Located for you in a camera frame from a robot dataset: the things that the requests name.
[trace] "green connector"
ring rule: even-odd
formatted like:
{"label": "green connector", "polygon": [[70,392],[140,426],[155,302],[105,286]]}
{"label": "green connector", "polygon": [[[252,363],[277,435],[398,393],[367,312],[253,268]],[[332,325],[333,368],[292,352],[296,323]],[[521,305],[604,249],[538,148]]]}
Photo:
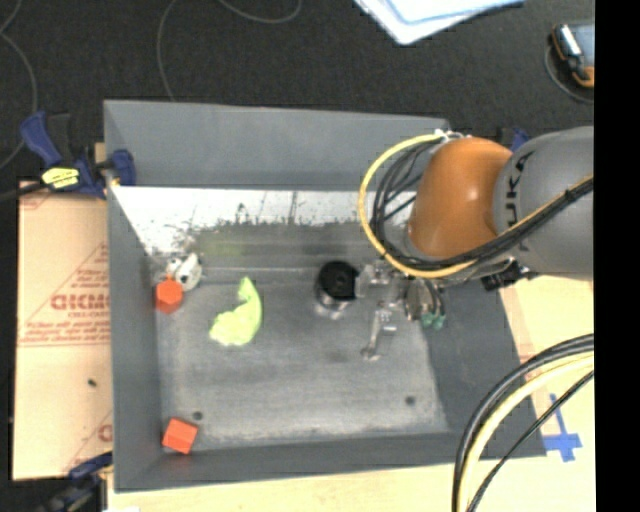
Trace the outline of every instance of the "green connector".
{"label": "green connector", "polygon": [[440,315],[436,317],[435,320],[433,321],[433,328],[436,331],[439,331],[440,329],[442,329],[445,319],[446,319],[446,315]]}
{"label": "green connector", "polygon": [[431,327],[431,324],[433,323],[435,318],[436,316],[432,312],[424,313],[420,317],[420,320],[422,321],[422,327],[425,329],[427,329],[428,327]]}

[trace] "green sponge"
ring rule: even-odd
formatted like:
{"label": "green sponge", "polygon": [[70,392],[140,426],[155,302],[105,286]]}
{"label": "green sponge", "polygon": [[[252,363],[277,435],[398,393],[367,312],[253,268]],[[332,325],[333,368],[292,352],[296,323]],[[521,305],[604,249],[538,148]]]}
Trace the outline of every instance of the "green sponge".
{"label": "green sponge", "polygon": [[223,345],[245,345],[260,329],[262,301],[248,277],[243,277],[238,288],[238,299],[243,301],[233,311],[220,313],[209,330],[209,337]]}

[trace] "clamp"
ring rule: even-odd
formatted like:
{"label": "clamp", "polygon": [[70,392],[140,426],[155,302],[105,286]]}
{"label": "clamp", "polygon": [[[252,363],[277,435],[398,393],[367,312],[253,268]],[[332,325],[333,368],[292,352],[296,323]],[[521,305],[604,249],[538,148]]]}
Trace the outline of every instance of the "clamp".
{"label": "clamp", "polygon": [[104,492],[104,480],[97,472],[112,464],[113,453],[107,452],[73,468],[67,475],[69,486],[32,512],[76,512],[91,499],[104,498],[100,494]]}
{"label": "clamp", "polygon": [[53,192],[77,192],[100,199],[106,198],[107,182],[104,171],[112,171],[114,183],[135,185],[136,170],[133,157],[124,149],[116,150],[105,162],[95,163],[85,148],[78,156],[71,154],[66,138],[68,115],[52,117],[55,135],[64,141],[55,144],[47,130],[47,118],[40,110],[20,124],[20,135],[25,145],[44,162],[42,184]]}

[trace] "white paper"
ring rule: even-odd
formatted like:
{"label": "white paper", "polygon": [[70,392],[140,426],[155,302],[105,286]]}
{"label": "white paper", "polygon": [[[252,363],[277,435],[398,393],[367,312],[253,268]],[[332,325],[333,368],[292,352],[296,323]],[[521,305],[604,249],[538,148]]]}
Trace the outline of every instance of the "white paper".
{"label": "white paper", "polygon": [[406,24],[448,18],[470,12],[521,3],[523,0],[386,0],[385,3]]}
{"label": "white paper", "polygon": [[429,37],[452,25],[460,23],[478,12],[470,12],[458,16],[448,16],[421,23],[407,24],[391,9],[386,0],[355,0],[360,8],[369,14],[398,43],[408,45],[425,37]]}

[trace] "yellow cable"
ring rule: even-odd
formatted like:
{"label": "yellow cable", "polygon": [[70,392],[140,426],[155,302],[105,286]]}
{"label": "yellow cable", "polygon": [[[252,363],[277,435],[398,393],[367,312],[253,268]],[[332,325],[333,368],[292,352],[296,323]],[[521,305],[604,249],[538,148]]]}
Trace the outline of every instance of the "yellow cable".
{"label": "yellow cable", "polygon": [[522,387],[518,388],[511,395],[509,395],[504,402],[495,410],[495,412],[487,419],[483,427],[478,431],[476,440],[474,441],[471,449],[469,450],[469,456],[467,463],[462,471],[460,478],[460,490],[458,500],[458,512],[464,512],[467,510],[472,494],[470,492],[470,480],[474,466],[480,460],[480,455],[484,450],[487,442],[496,431],[502,421],[513,411],[513,409],[527,396],[540,389],[549,381],[556,377],[582,369],[593,369],[594,366],[594,354],[589,353],[586,355],[572,358],[569,362],[564,362],[557,365],[557,362],[551,369],[547,369],[536,375],[531,380],[527,381]]}
{"label": "yellow cable", "polygon": [[[367,188],[369,187],[369,183],[371,182],[371,179],[373,178],[375,173],[380,169],[380,167],[382,167],[382,164],[384,164],[384,162],[386,162],[389,158],[391,158],[396,153],[399,153],[400,151],[410,148],[411,146],[415,146],[416,144],[421,144],[425,142],[434,142],[436,140],[442,139],[443,137],[444,137],[443,134],[438,134],[438,133],[433,133],[428,135],[418,135],[417,137],[413,137],[411,139],[407,139],[402,142],[399,142],[395,146],[387,149],[384,153],[382,153],[382,155],[380,155],[373,162],[373,164],[371,164],[369,169],[367,169],[367,172],[365,173],[364,177],[362,178],[362,182],[360,183],[360,190],[358,193],[358,217],[360,219],[360,225],[362,226],[362,229],[364,230],[365,235],[369,239],[369,242],[371,243],[371,245],[373,245],[375,249],[384,257],[384,259],[387,260],[397,270],[400,270],[401,272],[404,272],[405,274],[410,276],[422,277],[425,279],[437,279],[440,277],[450,276],[461,270],[464,270],[467,267],[470,267],[471,265],[476,263],[477,260],[470,260],[468,262],[459,263],[457,265],[451,265],[449,267],[438,269],[438,270],[418,270],[402,264],[401,262],[396,260],[393,256],[387,253],[387,250],[385,249],[384,245],[382,245],[380,240],[378,240],[375,234],[373,233],[373,230],[369,226],[365,202],[366,202]],[[586,176],[579,183],[570,187],[568,191],[571,192],[572,190],[579,187],[589,179],[591,179],[591,175]],[[550,203],[556,201],[558,198],[562,197],[564,194],[565,194],[564,191],[561,194],[558,194],[551,201],[543,204],[542,206],[540,206],[539,208],[531,212],[529,215],[521,219],[519,222],[515,223],[509,229],[504,231],[501,236],[515,230],[521,224],[528,221],[530,218],[535,217],[538,213],[540,213],[540,211],[546,208]]]}

